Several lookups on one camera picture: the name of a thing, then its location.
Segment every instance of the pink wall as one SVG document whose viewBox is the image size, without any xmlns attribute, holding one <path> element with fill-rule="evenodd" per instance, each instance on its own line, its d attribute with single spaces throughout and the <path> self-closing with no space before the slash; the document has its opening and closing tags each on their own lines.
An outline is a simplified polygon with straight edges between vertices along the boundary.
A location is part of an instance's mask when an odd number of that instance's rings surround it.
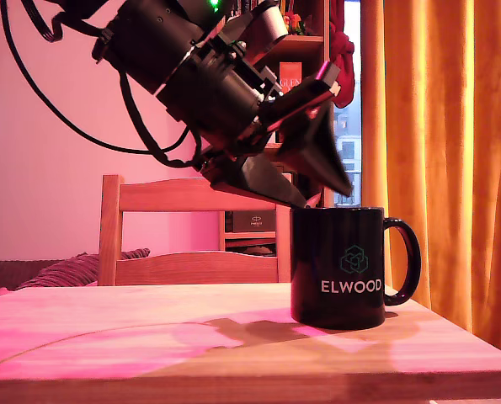
<svg viewBox="0 0 501 404">
<path fill-rule="evenodd" d="M 104 27 L 122 3 L 111 0 L 90 23 Z M 62 42 L 49 44 L 20 2 L 8 4 L 24 63 L 60 111 L 104 141 L 143 148 L 123 105 L 115 70 L 108 62 L 96 65 L 91 57 L 94 39 L 67 29 Z M 48 2 L 36 4 L 45 19 L 60 10 Z M 143 119 L 160 146 L 173 143 L 184 126 L 132 84 Z M 190 156 L 194 143 L 184 145 L 184 153 L 177 156 Z M 105 173 L 120 173 L 128 182 L 198 175 L 192 169 L 166 168 L 152 157 L 105 150 L 74 134 L 22 77 L 5 42 L 0 15 L 0 259 L 96 253 Z M 159 254 L 218 246 L 215 213 L 133 214 L 125 217 L 124 229 L 124 249 L 149 247 Z"/>
</svg>

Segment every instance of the black cable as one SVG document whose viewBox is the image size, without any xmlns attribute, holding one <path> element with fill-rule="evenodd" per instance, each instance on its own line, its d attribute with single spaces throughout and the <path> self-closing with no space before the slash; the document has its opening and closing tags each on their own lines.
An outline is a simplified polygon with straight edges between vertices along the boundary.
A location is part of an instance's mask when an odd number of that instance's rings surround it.
<svg viewBox="0 0 501 404">
<path fill-rule="evenodd" d="M 125 101 L 126 110 L 128 111 L 129 116 L 131 117 L 132 123 L 134 124 L 134 127 L 136 128 L 136 131 L 138 132 L 138 135 L 141 138 L 141 141 L 143 141 L 143 144 L 146 145 L 147 149 L 151 152 L 152 156 L 155 157 L 160 163 L 171 168 L 185 168 L 185 167 L 193 167 L 194 165 L 196 165 L 196 163 L 200 160 L 200 155 L 201 155 L 200 135 L 198 135 L 195 130 L 190 130 L 190 128 L 187 126 L 181 137 L 179 137 L 179 139 L 174 143 L 173 146 L 170 146 L 172 148 L 169 147 L 167 149 L 161 149 L 151 136 L 151 133 L 149 133 L 149 130 L 147 130 L 145 124 L 143 123 L 143 119 L 140 116 L 140 111 L 136 107 L 136 103 L 132 98 L 131 85 L 129 84 L 129 79 L 126 76 L 125 70 L 123 70 L 121 66 L 118 66 L 119 62 L 115 58 L 112 58 L 111 62 L 112 66 L 117 68 L 117 71 L 119 72 L 120 75 L 121 92 L 123 94 L 123 100 Z M 187 162 L 183 162 L 179 159 L 169 160 L 165 152 L 168 149 L 173 150 L 173 148 L 176 147 L 175 145 L 177 146 L 180 145 L 189 131 L 192 133 L 192 137 L 194 137 L 195 140 L 195 151 L 194 155 L 192 156 L 192 159 Z"/>
<path fill-rule="evenodd" d="M 13 41 L 13 36 L 11 34 L 11 29 L 10 29 L 10 23 L 8 21 L 8 10 L 7 10 L 7 0 L 1 0 L 0 1 L 0 9 L 1 9 L 1 17 L 3 21 L 3 31 L 5 32 L 5 39 L 7 40 L 8 47 L 11 50 L 11 53 L 13 54 L 13 58 L 16 61 L 16 64 L 18 65 L 20 71 L 24 75 L 24 78 L 26 82 L 29 84 L 29 86 L 33 89 L 35 94 L 45 103 L 45 105 L 60 119 L 62 120 L 65 125 L 67 125 L 69 128 L 74 130 L 76 133 L 78 133 L 81 137 L 84 139 L 87 139 L 88 141 L 91 141 L 92 143 L 105 147 L 107 149 L 116 151 L 116 152 L 124 152 L 124 153 L 130 153 L 130 154 L 144 154 L 144 155 L 150 155 L 151 152 L 148 150 L 136 150 L 136 149 L 128 149 L 126 147 L 120 147 L 120 146 L 114 146 L 110 145 L 109 143 L 106 143 L 104 141 L 101 141 L 99 139 L 96 139 L 92 137 L 91 135 L 88 135 L 85 133 L 83 130 L 79 129 L 77 126 L 75 126 L 65 115 L 63 115 L 54 104 L 51 103 L 51 101 L 40 91 L 39 87 L 35 84 L 33 81 L 33 78 L 30 76 L 29 72 L 25 68 L 24 63 L 22 62 L 22 59 L 20 58 L 20 54 L 18 53 L 18 50 L 16 49 L 16 45 L 14 44 Z"/>
</svg>

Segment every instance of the green led light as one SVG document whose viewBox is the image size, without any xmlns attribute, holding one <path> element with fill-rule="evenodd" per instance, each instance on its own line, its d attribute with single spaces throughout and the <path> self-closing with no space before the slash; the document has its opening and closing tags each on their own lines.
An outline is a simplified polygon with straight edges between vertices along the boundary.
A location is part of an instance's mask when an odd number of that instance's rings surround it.
<svg viewBox="0 0 501 404">
<path fill-rule="evenodd" d="M 220 0 L 209 0 L 209 3 L 211 4 L 211 6 L 213 6 L 215 8 L 215 13 L 218 11 L 218 3 L 220 2 Z"/>
</svg>

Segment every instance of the mug handle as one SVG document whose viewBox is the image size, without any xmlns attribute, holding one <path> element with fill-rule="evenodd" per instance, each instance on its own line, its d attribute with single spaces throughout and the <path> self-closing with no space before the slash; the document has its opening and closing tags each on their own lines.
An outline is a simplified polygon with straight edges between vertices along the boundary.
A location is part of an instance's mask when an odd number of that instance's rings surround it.
<svg viewBox="0 0 501 404">
<path fill-rule="evenodd" d="M 420 281 L 420 268 L 422 262 L 420 257 L 420 246 L 413 229 L 401 219 L 387 217 L 383 221 L 383 229 L 386 230 L 390 227 L 396 227 L 398 229 L 405 243 L 405 248 L 408 251 L 408 272 L 405 276 L 402 288 L 400 288 L 394 296 L 385 294 L 384 297 L 385 306 L 397 306 L 408 301 L 415 293 L 418 282 Z"/>
</svg>

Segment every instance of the box on shelf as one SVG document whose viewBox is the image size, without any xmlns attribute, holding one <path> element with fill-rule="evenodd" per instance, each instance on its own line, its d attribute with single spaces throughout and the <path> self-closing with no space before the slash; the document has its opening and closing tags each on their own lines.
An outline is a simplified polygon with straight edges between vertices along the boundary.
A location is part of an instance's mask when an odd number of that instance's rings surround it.
<svg viewBox="0 0 501 404">
<path fill-rule="evenodd" d="M 274 231 L 276 212 L 274 210 L 237 210 L 226 212 L 226 232 L 243 233 Z"/>
</svg>

